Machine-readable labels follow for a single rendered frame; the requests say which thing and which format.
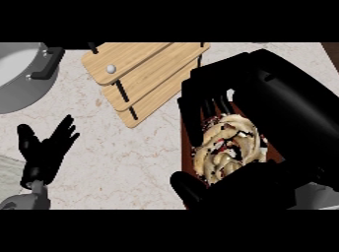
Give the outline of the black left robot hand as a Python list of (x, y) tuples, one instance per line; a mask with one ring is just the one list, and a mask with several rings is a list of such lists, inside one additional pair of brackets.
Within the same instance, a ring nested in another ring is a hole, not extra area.
[(25, 189), (32, 189), (35, 181), (48, 185), (60, 168), (63, 157), (79, 137), (73, 132), (73, 118), (66, 115), (57, 127), (42, 141), (39, 141), (35, 131), (27, 124), (17, 126), (19, 151), (26, 160), (20, 185)]

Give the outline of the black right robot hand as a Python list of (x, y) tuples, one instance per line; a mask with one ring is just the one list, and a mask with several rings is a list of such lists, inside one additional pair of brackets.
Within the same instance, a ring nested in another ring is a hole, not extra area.
[(173, 188), (189, 209), (285, 209), (310, 182), (339, 193), (339, 96), (273, 52), (242, 52), (192, 70), (181, 83), (178, 107), (193, 145), (204, 139), (202, 102), (221, 100), (227, 91), (284, 161), (247, 164), (214, 186), (177, 172)]

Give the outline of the cream frosted cupcake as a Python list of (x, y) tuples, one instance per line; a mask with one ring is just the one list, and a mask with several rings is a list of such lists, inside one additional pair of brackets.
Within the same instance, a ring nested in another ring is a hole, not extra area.
[(223, 115), (204, 133), (202, 145), (195, 148), (193, 171), (214, 185), (250, 162), (264, 162), (267, 140), (253, 122), (239, 114)]

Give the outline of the wooden tiered shelf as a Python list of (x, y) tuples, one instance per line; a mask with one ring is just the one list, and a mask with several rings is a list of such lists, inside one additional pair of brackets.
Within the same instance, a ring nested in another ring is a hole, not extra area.
[(207, 42), (112, 42), (82, 55), (82, 66), (128, 128), (180, 91), (208, 49)]

